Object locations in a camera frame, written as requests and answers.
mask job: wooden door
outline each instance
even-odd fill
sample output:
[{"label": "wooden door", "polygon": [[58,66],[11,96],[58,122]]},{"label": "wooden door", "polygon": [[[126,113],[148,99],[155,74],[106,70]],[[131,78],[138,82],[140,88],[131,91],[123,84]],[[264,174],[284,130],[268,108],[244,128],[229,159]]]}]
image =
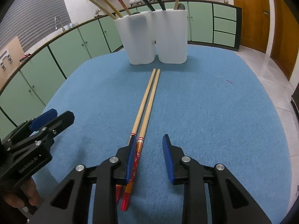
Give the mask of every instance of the wooden door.
[{"label": "wooden door", "polygon": [[53,41],[49,47],[66,77],[91,58],[78,29]]},{"label": "wooden door", "polygon": [[79,27],[79,31],[92,58],[110,53],[98,20]]},{"label": "wooden door", "polygon": [[269,0],[234,0],[242,8],[241,45],[265,53],[270,29]]},{"label": "wooden door", "polygon": [[275,33],[271,58],[288,80],[293,72],[299,46],[299,25],[283,0],[274,0]]},{"label": "wooden door", "polygon": [[45,104],[65,81],[47,47],[28,61],[21,72]]}]

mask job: cabinet door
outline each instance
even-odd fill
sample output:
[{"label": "cabinet door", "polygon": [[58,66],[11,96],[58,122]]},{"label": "cabinet door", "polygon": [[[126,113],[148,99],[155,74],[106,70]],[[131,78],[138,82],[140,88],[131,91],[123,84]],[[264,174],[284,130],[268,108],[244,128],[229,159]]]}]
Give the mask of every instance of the cabinet door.
[{"label": "cabinet door", "polygon": [[79,31],[92,58],[110,53],[98,20],[79,27]]},{"label": "cabinet door", "polygon": [[[188,3],[187,2],[180,2],[183,3],[185,6],[185,9],[188,10]],[[166,9],[173,9],[174,8],[174,2],[167,2],[165,3],[165,8]],[[190,38],[190,21],[189,21],[189,11],[187,13],[187,26],[188,26],[188,40],[191,40]]]},{"label": "cabinet door", "polygon": [[65,81],[47,47],[32,57],[21,72],[45,104]]},{"label": "cabinet door", "polygon": [[213,43],[212,4],[189,2],[191,40]]},{"label": "cabinet door", "polygon": [[45,107],[20,72],[1,94],[0,106],[17,125],[39,116]]},{"label": "cabinet door", "polygon": [[122,46],[121,38],[119,37],[117,28],[112,18],[109,16],[101,18],[100,23],[104,31],[104,36],[107,40],[111,52]]},{"label": "cabinet door", "polygon": [[66,77],[69,77],[83,62],[90,59],[78,29],[61,36],[49,47]]},{"label": "cabinet door", "polygon": [[[130,10],[130,12],[131,12],[132,14],[137,12],[137,8],[132,8],[132,9],[129,9],[129,10]],[[122,11],[121,14],[122,14],[123,16],[128,15],[126,11]]]},{"label": "cabinet door", "polygon": [[9,121],[8,118],[2,113],[0,110],[0,138],[1,140],[4,139],[12,130],[15,128],[15,126]]},{"label": "cabinet door", "polygon": [[[161,10],[161,7],[160,7],[159,3],[152,4],[152,7],[153,7],[155,10]],[[144,5],[144,6],[141,6],[141,7],[137,7],[137,11],[138,11],[139,13],[141,13],[141,12],[145,12],[145,11],[150,11],[150,9],[148,8],[147,5]]]}]

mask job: metal screw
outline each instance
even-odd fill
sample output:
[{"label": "metal screw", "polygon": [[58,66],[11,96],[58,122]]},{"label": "metal screw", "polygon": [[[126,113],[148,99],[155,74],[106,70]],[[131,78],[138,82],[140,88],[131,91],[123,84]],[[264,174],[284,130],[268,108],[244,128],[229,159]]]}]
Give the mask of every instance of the metal screw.
[{"label": "metal screw", "polygon": [[112,162],[112,163],[116,163],[116,162],[118,162],[118,157],[113,156],[113,157],[111,157],[111,158],[109,159],[109,161]]},{"label": "metal screw", "polygon": [[78,171],[78,172],[81,172],[83,169],[84,169],[84,166],[81,164],[76,167],[76,171]]},{"label": "metal screw", "polygon": [[182,157],[182,161],[183,162],[190,162],[191,158],[189,158],[188,156],[184,156],[184,157]]},{"label": "metal screw", "polygon": [[216,165],[216,168],[217,168],[218,170],[220,170],[220,171],[222,171],[222,170],[225,169],[225,167],[224,167],[223,164],[217,164],[217,165]]}]

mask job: black stripe trim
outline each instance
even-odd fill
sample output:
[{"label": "black stripe trim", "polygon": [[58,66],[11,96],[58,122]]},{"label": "black stripe trim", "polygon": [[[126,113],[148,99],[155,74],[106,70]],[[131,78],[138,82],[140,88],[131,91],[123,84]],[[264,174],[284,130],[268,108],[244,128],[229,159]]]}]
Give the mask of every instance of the black stripe trim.
[{"label": "black stripe trim", "polygon": [[57,65],[58,69],[60,70],[60,72],[62,73],[62,75],[64,76],[64,78],[65,78],[65,79],[68,79],[68,78],[66,77],[66,75],[64,74],[64,72],[62,71],[62,69],[61,69],[60,65],[58,64],[58,62],[57,62],[57,60],[56,60],[56,58],[55,58],[55,56],[54,56],[54,54],[53,54],[53,52],[52,52],[52,50],[51,50],[50,46],[49,46],[49,45],[47,45],[47,47],[48,47],[48,50],[49,50],[50,54],[51,54],[51,55],[52,55],[52,57],[53,57],[53,60],[54,60],[54,61],[55,61],[55,63],[56,63],[56,65]]},{"label": "black stripe trim", "polygon": [[230,34],[230,35],[236,35],[236,34],[232,34],[232,33],[229,33],[229,32],[224,32],[224,31],[219,31],[219,30],[215,30],[215,31],[225,33],[225,34]]},{"label": "black stripe trim", "polygon": [[221,18],[221,17],[216,17],[214,16],[215,18],[220,18],[220,19],[225,19],[225,20],[229,20],[229,21],[233,21],[233,22],[237,22],[236,20],[232,20],[232,19],[228,19],[228,18]]}]

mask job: blue tablecloth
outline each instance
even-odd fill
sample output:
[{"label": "blue tablecloth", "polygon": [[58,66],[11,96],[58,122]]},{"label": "blue tablecloth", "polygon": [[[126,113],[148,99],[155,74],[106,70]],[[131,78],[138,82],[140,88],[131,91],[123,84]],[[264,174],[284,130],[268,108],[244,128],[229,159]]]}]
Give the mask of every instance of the blue tablecloth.
[{"label": "blue tablecloth", "polygon": [[165,133],[201,164],[225,164],[272,223],[279,223],[291,184],[281,122],[245,62],[213,47],[189,46],[180,65],[162,64],[158,57],[148,65],[130,65],[125,51],[83,63],[44,110],[72,111],[75,122],[55,138],[53,160],[35,176],[38,189],[49,192],[77,164],[98,165],[127,144],[153,68],[161,69],[160,79],[130,207],[118,211],[119,223],[181,223],[183,186],[168,180]]}]

